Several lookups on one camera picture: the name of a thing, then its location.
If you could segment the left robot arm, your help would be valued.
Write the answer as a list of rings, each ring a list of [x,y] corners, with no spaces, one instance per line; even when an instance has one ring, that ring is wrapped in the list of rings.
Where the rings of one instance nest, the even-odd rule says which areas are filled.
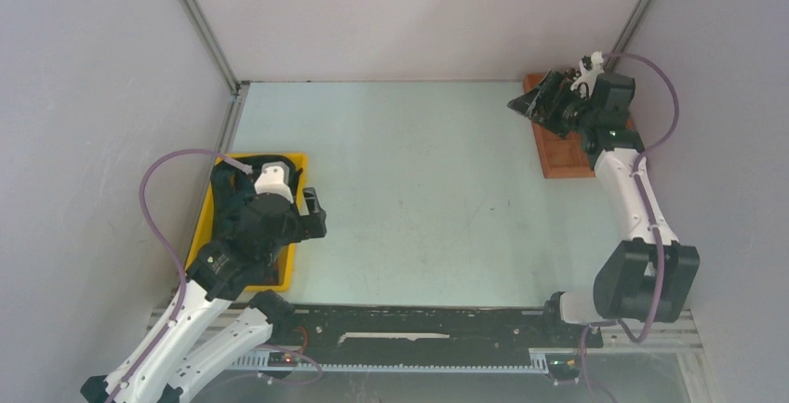
[[[277,265],[282,250],[327,233],[316,190],[302,192],[301,213],[287,186],[221,198],[213,195],[211,238],[185,271],[185,281],[140,345],[114,371],[88,378],[88,402],[188,402],[252,347],[284,343],[294,331],[293,306],[271,289],[256,293],[241,316],[208,342],[211,322]]]

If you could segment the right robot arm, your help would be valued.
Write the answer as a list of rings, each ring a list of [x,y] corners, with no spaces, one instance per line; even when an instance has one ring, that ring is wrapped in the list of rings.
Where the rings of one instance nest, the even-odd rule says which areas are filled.
[[[580,147],[602,184],[621,240],[587,289],[559,292],[541,321],[544,339],[564,345],[579,325],[632,319],[673,323],[683,312],[700,267],[693,246],[680,243],[662,215],[647,172],[645,146],[629,128],[635,80],[599,74],[585,80],[569,69],[549,72],[509,109],[557,137],[580,136]]]

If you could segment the dark green ties pile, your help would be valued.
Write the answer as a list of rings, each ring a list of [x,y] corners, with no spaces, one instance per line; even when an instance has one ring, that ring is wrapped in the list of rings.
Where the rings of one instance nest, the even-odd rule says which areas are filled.
[[[301,155],[289,157],[282,154],[247,154],[238,156],[237,159],[243,164],[252,166],[253,172],[245,174],[221,160],[210,174],[214,205],[211,240],[227,238],[232,232],[241,208],[256,195],[254,183],[262,174],[265,164],[285,165],[288,171],[285,183],[294,196],[297,196],[301,184],[303,173]]]

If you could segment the wooden compartment tray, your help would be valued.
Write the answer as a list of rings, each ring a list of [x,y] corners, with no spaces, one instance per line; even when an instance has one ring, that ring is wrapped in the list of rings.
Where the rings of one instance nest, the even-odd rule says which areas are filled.
[[[558,89],[563,81],[573,83],[575,69],[558,73]],[[644,151],[644,144],[629,118],[625,128],[592,128],[582,134],[571,132],[561,138],[548,129],[548,115],[541,122],[531,121],[546,179],[591,178],[595,164],[604,153],[615,149]]]

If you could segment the yellow plastic bin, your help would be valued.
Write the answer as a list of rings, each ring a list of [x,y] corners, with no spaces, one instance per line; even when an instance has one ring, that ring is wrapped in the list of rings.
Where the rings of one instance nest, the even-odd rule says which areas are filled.
[[[305,153],[283,153],[283,157],[287,158],[294,166],[294,170],[298,172],[295,180],[289,180],[288,185],[294,191],[294,199],[296,206],[299,210],[304,209],[305,199],[303,197],[303,189],[306,186],[307,168],[309,166],[309,157]],[[216,220],[216,206],[215,196],[213,194],[213,186],[215,183],[219,184],[220,181],[216,180],[217,173],[223,170],[233,170],[236,168],[228,166],[221,158],[216,160],[214,168],[211,170],[209,177],[209,186],[199,213],[199,218],[194,231],[192,245],[190,247],[185,267],[188,268],[196,259],[199,249],[201,249],[207,242],[212,239],[213,226]],[[252,284],[246,288],[246,292],[259,292],[271,289],[276,292],[287,291],[291,288],[292,273],[294,270],[295,256],[298,247],[296,244],[291,244],[280,251],[277,262],[274,265],[274,271],[263,279],[260,283]]]

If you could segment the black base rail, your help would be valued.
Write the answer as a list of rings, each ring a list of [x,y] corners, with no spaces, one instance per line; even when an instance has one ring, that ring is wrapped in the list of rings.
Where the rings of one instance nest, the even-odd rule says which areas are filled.
[[[516,370],[577,354],[582,326],[537,308],[299,304],[271,341],[332,369]]]

